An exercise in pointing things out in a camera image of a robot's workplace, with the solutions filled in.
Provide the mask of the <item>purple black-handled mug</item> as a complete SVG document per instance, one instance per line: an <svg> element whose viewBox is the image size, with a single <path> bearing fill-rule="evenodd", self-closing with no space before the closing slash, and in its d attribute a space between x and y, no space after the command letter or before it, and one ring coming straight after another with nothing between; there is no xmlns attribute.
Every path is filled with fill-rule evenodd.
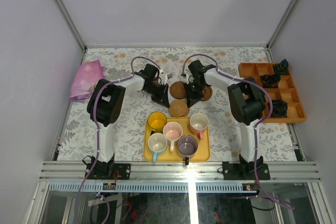
<svg viewBox="0 0 336 224"><path fill-rule="evenodd" d="M198 150L198 142L193 136L185 135L178 140L176 147L184 165L187 166Z"/></svg>

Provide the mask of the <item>salmon pink mug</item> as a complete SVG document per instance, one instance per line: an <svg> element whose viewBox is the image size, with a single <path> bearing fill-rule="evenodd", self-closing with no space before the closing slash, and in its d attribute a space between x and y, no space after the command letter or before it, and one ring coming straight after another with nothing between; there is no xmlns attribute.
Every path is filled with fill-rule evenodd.
<svg viewBox="0 0 336 224"><path fill-rule="evenodd" d="M202 113L195 113L190 117L190 130L199 140L204 139L204 133L208 128L208 117Z"/></svg>

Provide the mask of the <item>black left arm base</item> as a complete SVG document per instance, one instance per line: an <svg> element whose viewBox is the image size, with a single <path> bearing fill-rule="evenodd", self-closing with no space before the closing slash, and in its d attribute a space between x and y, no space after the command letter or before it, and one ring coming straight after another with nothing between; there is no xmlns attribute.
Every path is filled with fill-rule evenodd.
<svg viewBox="0 0 336 224"><path fill-rule="evenodd" d="M103 180L129 180L131 164L115 163L114 157L108 162L97 161L88 179Z"/></svg>

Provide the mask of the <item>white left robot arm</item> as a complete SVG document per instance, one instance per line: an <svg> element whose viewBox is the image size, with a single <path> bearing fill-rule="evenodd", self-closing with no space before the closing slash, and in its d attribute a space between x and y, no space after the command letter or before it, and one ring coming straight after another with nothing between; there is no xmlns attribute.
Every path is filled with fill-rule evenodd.
<svg viewBox="0 0 336 224"><path fill-rule="evenodd" d="M97 126L96 158L101 162L97 166L97 173L103 179L111 178L115 172L115 166L109 163L114 158L111 124L116 122L121 113L124 97L144 91L151 95L153 102L169 108L167 80L171 77L170 73L165 74L162 69L148 63L143 70L124 79L98 81L87 105L87 112Z"/></svg>

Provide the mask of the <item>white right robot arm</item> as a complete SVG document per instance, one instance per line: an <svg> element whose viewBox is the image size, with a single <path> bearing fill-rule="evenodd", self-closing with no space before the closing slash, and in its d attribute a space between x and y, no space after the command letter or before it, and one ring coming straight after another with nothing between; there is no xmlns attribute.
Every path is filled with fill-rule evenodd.
<svg viewBox="0 0 336 224"><path fill-rule="evenodd" d="M266 108L264 89L253 78L236 78L221 72L216 65L205 66L199 60L189 64L188 69L192 81L186 78L184 89L189 108L203 98L206 87L214 86L228 94L231 114L240 123L242 149L239 159L245 163L239 166L239 172L245 179L253 178L258 173L258 166L254 161L259 159L256 133L257 124Z"/></svg>

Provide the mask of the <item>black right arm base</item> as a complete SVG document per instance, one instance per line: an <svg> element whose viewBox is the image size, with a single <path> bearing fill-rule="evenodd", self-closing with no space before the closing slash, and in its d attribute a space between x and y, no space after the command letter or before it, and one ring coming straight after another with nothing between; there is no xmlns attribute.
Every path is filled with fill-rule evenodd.
<svg viewBox="0 0 336 224"><path fill-rule="evenodd" d="M222 162L225 180L256 180L254 161L246 162L241 155L238 163ZM263 156L257 159L257 177L259 180L270 180L269 168Z"/></svg>

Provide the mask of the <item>woven rattan coaster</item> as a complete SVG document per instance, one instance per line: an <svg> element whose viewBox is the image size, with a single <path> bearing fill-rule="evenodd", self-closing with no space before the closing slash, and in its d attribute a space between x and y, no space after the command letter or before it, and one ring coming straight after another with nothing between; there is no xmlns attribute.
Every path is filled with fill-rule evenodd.
<svg viewBox="0 0 336 224"><path fill-rule="evenodd" d="M190 109L187 107L187 103L183 100L175 100L171 103L168 112L172 117L185 117L189 114Z"/></svg>

